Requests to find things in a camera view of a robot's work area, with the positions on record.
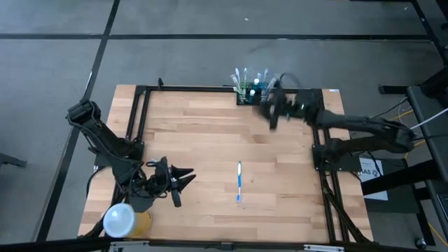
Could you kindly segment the yellow canister white lid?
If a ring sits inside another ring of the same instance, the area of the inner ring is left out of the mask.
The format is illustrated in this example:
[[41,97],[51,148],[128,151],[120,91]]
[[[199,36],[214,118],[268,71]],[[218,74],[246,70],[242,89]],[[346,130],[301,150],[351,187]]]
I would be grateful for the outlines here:
[[102,224],[110,237],[138,237],[150,230],[152,220],[149,212],[136,212],[130,204],[119,203],[107,210]]

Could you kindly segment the black stand foot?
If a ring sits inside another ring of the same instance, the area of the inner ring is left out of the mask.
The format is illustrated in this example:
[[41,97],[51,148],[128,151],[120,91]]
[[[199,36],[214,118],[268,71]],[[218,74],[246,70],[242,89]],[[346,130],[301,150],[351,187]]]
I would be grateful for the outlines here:
[[448,97],[448,66],[420,84],[424,95],[431,98],[444,99]]
[[16,157],[12,157],[3,153],[0,153],[0,168],[3,165],[13,165],[16,167],[26,167],[27,161],[17,159]]

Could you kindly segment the black mesh toothbrush holder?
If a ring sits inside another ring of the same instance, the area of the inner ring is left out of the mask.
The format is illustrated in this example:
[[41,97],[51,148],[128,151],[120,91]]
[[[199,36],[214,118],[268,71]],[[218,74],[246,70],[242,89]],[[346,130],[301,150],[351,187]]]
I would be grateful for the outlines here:
[[253,90],[253,83],[247,83],[247,87],[246,87],[246,95],[240,95],[239,93],[236,94],[237,96],[237,105],[239,106],[243,106],[243,105],[248,105],[248,106],[258,106],[260,104],[260,102],[265,98],[265,91],[263,92],[263,88],[262,88],[263,84],[261,84],[261,89],[255,91],[255,96],[253,99],[253,103],[250,104],[248,102],[248,98],[249,98],[249,92],[250,90]]

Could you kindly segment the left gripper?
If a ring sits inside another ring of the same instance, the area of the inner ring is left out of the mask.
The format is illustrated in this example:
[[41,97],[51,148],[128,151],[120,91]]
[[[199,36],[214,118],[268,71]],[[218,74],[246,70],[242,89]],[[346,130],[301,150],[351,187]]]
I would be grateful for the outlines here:
[[147,162],[149,167],[155,168],[155,173],[148,180],[148,195],[151,199],[161,198],[164,193],[171,193],[175,207],[181,206],[181,191],[196,177],[188,175],[194,171],[192,168],[178,168],[169,165],[167,157],[159,161]]

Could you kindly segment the black metal table frame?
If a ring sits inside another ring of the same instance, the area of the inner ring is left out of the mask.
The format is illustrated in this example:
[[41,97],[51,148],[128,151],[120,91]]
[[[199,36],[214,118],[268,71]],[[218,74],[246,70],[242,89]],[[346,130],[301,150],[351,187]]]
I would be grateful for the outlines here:
[[[153,224],[141,239],[318,243],[350,240],[323,198],[312,145],[323,139],[299,120],[280,120],[271,132],[229,87],[149,87],[148,108],[135,85],[118,85],[108,126],[119,136],[143,122],[144,160],[167,157],[193,168],[181,206],[156,200]],[[241,202],[237,165],[241,161]]]

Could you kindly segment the black equipment stand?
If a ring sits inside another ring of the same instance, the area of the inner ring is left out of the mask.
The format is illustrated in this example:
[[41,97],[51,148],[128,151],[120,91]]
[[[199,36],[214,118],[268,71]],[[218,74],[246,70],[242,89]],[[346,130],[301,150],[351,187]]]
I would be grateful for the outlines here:
[[407,94],[419,121],[415,127],[421,128],[432,158],[367,181],[363,184],[363,191],[378,193],[423,181],[426,186],[415,189],[414,197],[418,201],[428,199],[432,201],[448,241],[448,97],[444,99],[427,97],[420,86],[409,87]]

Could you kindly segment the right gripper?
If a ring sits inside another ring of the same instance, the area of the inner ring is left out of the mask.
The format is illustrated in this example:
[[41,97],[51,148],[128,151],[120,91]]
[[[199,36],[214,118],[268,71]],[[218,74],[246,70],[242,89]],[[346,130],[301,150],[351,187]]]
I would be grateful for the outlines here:
[[284,90],[277,89],[270,100],[262,101],[258,113],[268,118],[269,129],[275,130],[280,116],[290,118],[301,118],[300,107],[295,104],[294,99],[288,99]]

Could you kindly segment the white paper label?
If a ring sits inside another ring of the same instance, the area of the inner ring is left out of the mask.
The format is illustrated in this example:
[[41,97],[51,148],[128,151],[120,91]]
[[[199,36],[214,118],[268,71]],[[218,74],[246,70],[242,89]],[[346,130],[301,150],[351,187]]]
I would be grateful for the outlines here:
[[[361,171],[358,174],[359,179],[362,182],[369,181],[371,179],[378,178],[383,175],[382,162],[379,160],[372,160],[364,157],[360,157]],[[386,191],[376,192],[373,194],[365,195],[365,199],[368,200],[380,200],[388,201],[388,194]]]

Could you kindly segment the silver bracket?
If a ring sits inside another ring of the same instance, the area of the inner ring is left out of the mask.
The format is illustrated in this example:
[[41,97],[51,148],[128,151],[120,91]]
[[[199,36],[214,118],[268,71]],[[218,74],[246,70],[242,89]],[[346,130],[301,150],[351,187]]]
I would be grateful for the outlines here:
[[311,252],[345,252],[344,247],[341,246],[328,246],[318,244],[305,244],[303,250]]

